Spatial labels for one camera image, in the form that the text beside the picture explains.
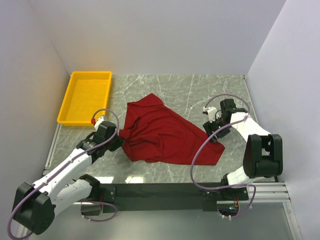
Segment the red t shirt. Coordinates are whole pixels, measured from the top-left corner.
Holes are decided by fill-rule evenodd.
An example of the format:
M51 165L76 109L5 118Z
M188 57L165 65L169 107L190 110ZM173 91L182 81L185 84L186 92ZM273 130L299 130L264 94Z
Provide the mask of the red t shirt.
M208 138L153 93L127 103L124 127L119 131L122 149L132 161L190 165Z

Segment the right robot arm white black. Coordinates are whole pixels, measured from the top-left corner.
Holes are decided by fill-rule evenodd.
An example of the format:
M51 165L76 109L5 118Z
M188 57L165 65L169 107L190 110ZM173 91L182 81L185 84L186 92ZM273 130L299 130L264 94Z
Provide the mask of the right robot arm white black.
M272 134L263 129L251 117L249 104L237 107L234 96L229 94L220 102L220 109L203 107L203 114L208 121L203 125L208 138L218 140L227 135L231 129L236 130L245 140L242 166L226 174L218 186L199 186L206 193L223 193L243 190L257 190L255 181L277 177L283 172L283 139L279 134Z

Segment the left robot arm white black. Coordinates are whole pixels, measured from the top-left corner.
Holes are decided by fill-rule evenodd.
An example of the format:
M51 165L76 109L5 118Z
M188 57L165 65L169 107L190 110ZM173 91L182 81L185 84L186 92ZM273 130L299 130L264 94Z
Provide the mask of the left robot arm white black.
M117 209L105 198L101 183L95 177L84 174L74 183L72 178L94 164L107 151L113 152L122 146L118 136L119 125L99 119L85 139L81 140L71 154L33 184L22 183L16 190L7 233L11 239L11 223L16 221L32 234L40 235L48 229L55 217L78 201L103 208Z

